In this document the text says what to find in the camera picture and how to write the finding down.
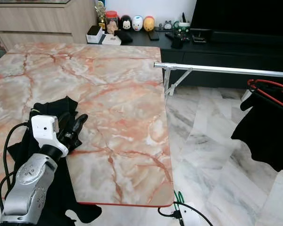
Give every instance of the clothes hanger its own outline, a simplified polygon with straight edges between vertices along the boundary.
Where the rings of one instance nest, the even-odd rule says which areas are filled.
[[[283,107],[283,102],[279,101],[278,99],[274,98],[273,96],[269,95],[268,93],[266,93],[265,91],[263,91],[262,89],[260,89],[256,86],[256,84],[259,84],[260,82],[275,85],[276,88],[280,89],[282,92],[283,92],[283,85],[278,83],[278,82],[263,80],[263,79],[257,79],[257,80],[250,79],[250,80],[247,81],[247,84],[252,89],[251,90],[252,93],[256,93],[256,92],[254,92],[254,90],[255,90],[255,91],[259,92],[260,94],[262,94],[262,95],[259,95],[259,96],[264,97],[266,100],[269,100],[269,101],[272,100],[272,102],[276,102],[281,107]]]

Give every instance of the white wall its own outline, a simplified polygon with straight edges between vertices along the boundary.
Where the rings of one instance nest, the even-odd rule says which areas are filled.
[[[153,16],[155,24],[164,24],[181,19],[184,12],[187,21],[191,22],[196,0],[105,0],[106,10],[114,10],[118,16],[135,15]]]

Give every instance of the television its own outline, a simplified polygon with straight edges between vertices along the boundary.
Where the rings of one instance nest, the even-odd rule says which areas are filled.
[[[211,41],[283,45],[283,0],[197,0],[191,28]]]

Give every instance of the toy figure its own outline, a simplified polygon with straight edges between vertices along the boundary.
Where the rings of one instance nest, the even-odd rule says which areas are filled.
[[[128,15],[123,15],[118,25],[120,29],[129,30],[132,27],[131,18]]]
[[[142,28],[142,22],[143,19],[141,16],[134,16],[132,20],[132,28],[135,31],[140,31],[140,29]]]
[[[164,25],[164,29],[165,30],[171,30],[172,29],[172,22],[169,20],[169,21],[165,21],[165,25]]]
[[[143,21],[143,28],[147,31],[150,32],[154,29],[154,17],[152,16],[146,16],[146,18]]]

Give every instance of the black cable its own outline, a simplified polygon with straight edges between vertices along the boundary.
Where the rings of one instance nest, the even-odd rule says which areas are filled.
[[[195,209],[195,208],[193,208],[192,206],[189,206],[189,205],[187,205],[187,204],[185,204],[185,203],[182,203],[182,202],[173,202],[174,204],[177,204],[177,205],[182,205],[182,206],[185,206],[185,207],[188,207],[188,208],[190,208],[191,210],[193,210],[193,211],[195,211],[196,213],[198,213],[200,216],[202,216],[203,217],[203,219],[205,219],[205,221],[210,225],[210,226],[213,226],[213,224],[209,221],[209,219],[207,219],[207,217],[206,216],[204,216],[200,211],[198,211],[197,209]],[[164,214],[164,213],[162,213],[162,212],[160,212],[160,207],[158,208],[158,213],[160,214],[160,215],[162,215],[162,216],[164,216],[164,217],[169,217],[169,218],[176,218],[176,215],[173,213],[173,214],[170,214],[170,215],[167,215],[167,214]]]
[[[210,226],[213,226],[213,224],[209,221],[209,219],[207,219],[206,216],[204,216],[200,211],[198,211],[197,209],[193,208],[192,206],[189,206],[185,203],[182,203],[182,202],[174,202],[175,204],[177,205],[182,205],[182,206],[185,206],[185,207],[188,207],[190,208],[191,210],[195,211],[196,213],[198,213],[200,216],[203,217],[203,219],[205,219],[207,221],[207,223],[210,225]]]
[[[162,216],[164,216],[164,217],[168,217],[168,218],[174,217],[173,214],[167,215],[167,214],[164,214],[164,213],[160,212],[160,207],[157,209],[157,211],[158,211],[158,213],[159,213],[160,215],[162,215]]]
[[[15,172],[13,171],[13,172],[11,172],[11,173],[9,173],[6,177],[4,177],[2,180],[1,180],[1,182],[0,182],[0,209],[1,209],[1,212],[3,211],[3,209],[4,209],[4,206],[3,206],[3,201],[2,201],[2,186],[3,186],[3,184],[4,184],[4,181],[7,179],[7,178],[9,178],[11,175],[13,175]]]
[[[8,173],[8,164],[7,164],[7,160],[6,160],[6,153],[7,153],[7,149],[8,149],[8,142],[9,142],[10,136],[15,131],[15,129],[17,129],[20,126],[27,126],[27,125],[28,125],[27,122],[23,122],[23,123],[20,123],[20,124],[14,126],[10,130],[10,132],[8,133],[8,136],[6,137],[6,141],[5,141],[4,149],[3,149],[3,165],[4,165],[5,176],[7,178],[6,180],[7,180],[7,184],[8,184],[8,190],[11,189],[10,178],[8,177],[8,175],[9,175],[9,173]]]

